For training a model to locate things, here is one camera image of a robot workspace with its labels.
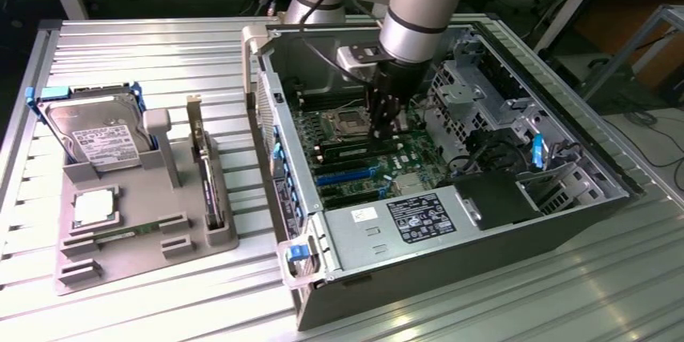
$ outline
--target aluminum profile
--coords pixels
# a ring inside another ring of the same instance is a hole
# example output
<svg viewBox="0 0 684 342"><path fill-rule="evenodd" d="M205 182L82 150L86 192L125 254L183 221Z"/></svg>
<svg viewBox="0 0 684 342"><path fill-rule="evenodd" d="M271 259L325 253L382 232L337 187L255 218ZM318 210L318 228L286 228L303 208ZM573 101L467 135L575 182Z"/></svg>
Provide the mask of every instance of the aluminum profile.
<svg viewBox="0 0 684 342"><path fill-rule="evenodd" d="M0 214L0 335L7 340L671 340L684 336L684 212L507 28L479 14L647 194L555 251L338 320L294 329L247 134L239 30L269 18L63 22L46 87L135 79L189 132L186 95L218 141L239 247L69 296L51 291L61 148L42 126L13 162Z"/></svg>

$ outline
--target hard drive label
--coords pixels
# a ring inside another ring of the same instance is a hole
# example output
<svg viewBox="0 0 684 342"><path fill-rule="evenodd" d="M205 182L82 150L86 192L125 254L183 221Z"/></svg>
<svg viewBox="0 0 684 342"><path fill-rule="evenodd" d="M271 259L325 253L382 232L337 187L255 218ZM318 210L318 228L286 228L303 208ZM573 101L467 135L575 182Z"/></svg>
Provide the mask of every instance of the hard drive label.
<svg viewBox="0 0 684 342"><path fill-rule="evenodd" d="M437 194L397 200L386 204L401 239L419 242L455 231Z"/></svg>
<svg viewBox="0 0 684 342"><path fill-rule="evenodd" d="M135 143L126 125L74 131L73 138L93 166L137 159Z"/></svg>

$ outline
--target motherboard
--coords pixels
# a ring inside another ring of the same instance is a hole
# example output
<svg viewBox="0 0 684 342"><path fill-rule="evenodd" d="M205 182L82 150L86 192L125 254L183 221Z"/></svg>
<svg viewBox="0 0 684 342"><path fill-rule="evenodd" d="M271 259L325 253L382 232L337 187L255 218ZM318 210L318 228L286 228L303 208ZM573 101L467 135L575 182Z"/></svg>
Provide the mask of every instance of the motherboard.
<svg viewBox="0 0 684 342"><path fill-rule="evenodd" d="M447 174L417 111L401 115L405 130L383 141L367 137L363 107L298 110L293 121L326 209L426 191Z"/></svg>

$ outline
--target blue latch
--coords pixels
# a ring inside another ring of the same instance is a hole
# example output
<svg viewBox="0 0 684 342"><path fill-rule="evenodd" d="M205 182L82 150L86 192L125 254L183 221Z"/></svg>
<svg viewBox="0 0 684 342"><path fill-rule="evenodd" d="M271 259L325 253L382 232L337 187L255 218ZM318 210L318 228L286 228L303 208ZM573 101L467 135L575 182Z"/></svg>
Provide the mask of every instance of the blue latch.
<svg viewBox="0 0 684 342"><path fill-rule="evenodd" d="M67 99L71 90L67 87L45 87L39 92L39 100Z"/></svg>
<svg viewBox="0 0 684 342"><path fill-rule="evenodd" d="M294 262L297 260L305 260L306 258L309 258L309 256L310 256L309 245L299 244L299 245L289 246L287 253L286 253L287 262Z"/></svg>
<svg viewBox="0 0 684 342"><path fill-rule="evenodd" d="M279 156L279 142L277 142L273 145L273 159L277 159L278 156Z"/></svg>
<svg viewBox="0 0 684 342"><path fill-rule="evenodd" d="M142 88L139 87L139 84L137 82L133 82L131 85L127 86L127 88L130 89L131 94L135 97L137 108L141 112L143 112L147 108L145 106L145 101L142 99Z"/></svg>
<svg viewBox="0 0 684 342"><path fill-rule="evenodd" d="M535 168L543 167L543 137L541 134L534 135L531 143L531 162Z"/></svg>
<svg viewBox="0 0 684 342"><path fill-rule="evenodd" d="M25 97L25 105L29 107L29 109L33 111L33 113L37 115L38 120L45 123L45 119L42 118L42 114L39 113L38 107L34 104L34 88L26 87L23 91L23 97Z"/></svg>

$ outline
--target metal bracket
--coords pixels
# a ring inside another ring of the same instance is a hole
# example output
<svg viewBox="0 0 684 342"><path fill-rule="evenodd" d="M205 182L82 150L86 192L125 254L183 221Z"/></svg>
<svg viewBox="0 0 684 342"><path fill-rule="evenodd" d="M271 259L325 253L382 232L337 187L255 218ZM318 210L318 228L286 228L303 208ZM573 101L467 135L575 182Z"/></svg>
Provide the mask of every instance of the metal bracket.
<svg viewBox="0 0 684 342"><path fill-rule="evenodd" d="M349 46L349 51L355 61L361 64L394 60L394 58L386 54L385 50L382 50L378 42L355 43Z"/></svg>
<svg viewBox="0 0 684 342"><path fill-rule="evenodd" d="M242 29L242 84L245 86L245 94L255 91L251 90L250 56L259 52L269 40L270 36L265 26L246 26Z"/></svg>

